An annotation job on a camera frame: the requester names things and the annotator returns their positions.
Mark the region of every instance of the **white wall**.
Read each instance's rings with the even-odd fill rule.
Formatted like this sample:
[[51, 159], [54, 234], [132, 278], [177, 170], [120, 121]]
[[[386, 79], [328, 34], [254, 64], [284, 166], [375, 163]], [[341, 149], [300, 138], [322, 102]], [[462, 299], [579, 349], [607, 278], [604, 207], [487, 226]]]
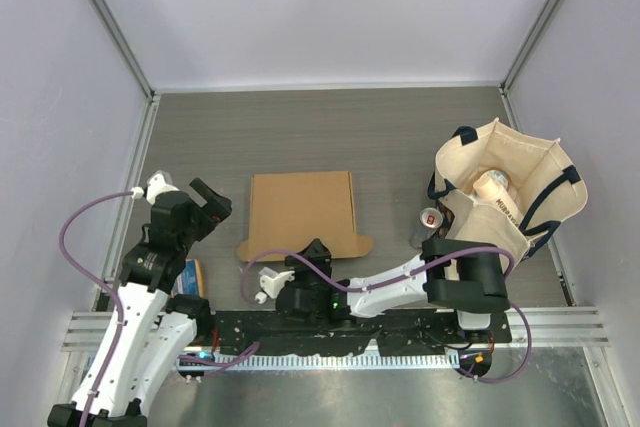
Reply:
[[544, 0], [107, 0], [161, 89], [501, 81]]
[[524, 130], [561, 137], [587, 184], [587, 207], [556, 238], [577, 298], [596, 305], [604, 318], [636, 413], [639, 33], [640, 0], [565, 0], [513, 95]]
[[[58, 252], [62, 223], [122, 190], [144, 98], [88, 0], [0, 0], [0, 412], [46, 425], [58, 353], [91, 285]], [[70, 249], [100, 272], [115, 206]]]

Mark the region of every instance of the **silver can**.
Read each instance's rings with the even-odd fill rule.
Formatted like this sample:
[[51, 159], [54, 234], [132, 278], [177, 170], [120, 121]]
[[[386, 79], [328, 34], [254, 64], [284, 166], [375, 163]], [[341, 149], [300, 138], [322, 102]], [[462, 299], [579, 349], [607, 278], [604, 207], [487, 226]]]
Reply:
[[426, 208], [420, 212], [409, 244], [414, 249], [422, 249], [422, 243], [429, 239], [442, 225], [442, 213], [438, 209]]

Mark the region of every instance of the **brown cardboard box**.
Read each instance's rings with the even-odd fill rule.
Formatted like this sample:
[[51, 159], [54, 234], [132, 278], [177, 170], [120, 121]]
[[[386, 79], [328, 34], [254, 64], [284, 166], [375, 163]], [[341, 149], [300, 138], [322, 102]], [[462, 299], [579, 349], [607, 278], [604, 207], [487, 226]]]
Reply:
[[356, 233], [350, 172], [254, 175], [250, 209], [249, 239], [236, 251], [244, 261], [269, 249], [299, 252], [316, 237], [333, 258], [361, 257], [373, 247], [371, 237]]

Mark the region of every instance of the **cardboard flap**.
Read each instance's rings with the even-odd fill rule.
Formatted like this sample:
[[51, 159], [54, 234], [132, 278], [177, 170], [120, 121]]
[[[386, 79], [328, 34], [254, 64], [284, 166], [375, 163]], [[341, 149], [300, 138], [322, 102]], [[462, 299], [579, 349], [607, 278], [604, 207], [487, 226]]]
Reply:
[[[238, 257], [248, 261], [269, 249], [299, 252], [315, 238], [334, 258], [360, 257], [373, 248], [373, 239], [356, 232], [351, 174], [254, 175], [249, 238], [238, 246]], [[283, 259], [273, 254], [262, 260]]]

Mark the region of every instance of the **beige bag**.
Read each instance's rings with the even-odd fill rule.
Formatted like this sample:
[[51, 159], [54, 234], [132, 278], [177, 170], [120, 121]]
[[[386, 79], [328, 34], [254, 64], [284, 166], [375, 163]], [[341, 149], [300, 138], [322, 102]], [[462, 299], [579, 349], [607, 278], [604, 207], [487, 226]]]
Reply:
[[[519, 227], [471, 195], [473, 183], [492, 169], [509, 176], [509, 194], [524, 215]], [[533, 256], [587, 202], [584, 181], [559, 139], [530, 137], [498, 119], [478, 129], [460, 127], [442, 146], [428, 195], [443, 213], [439, 237], [495, 244], [511, 252], [516, 264]]]

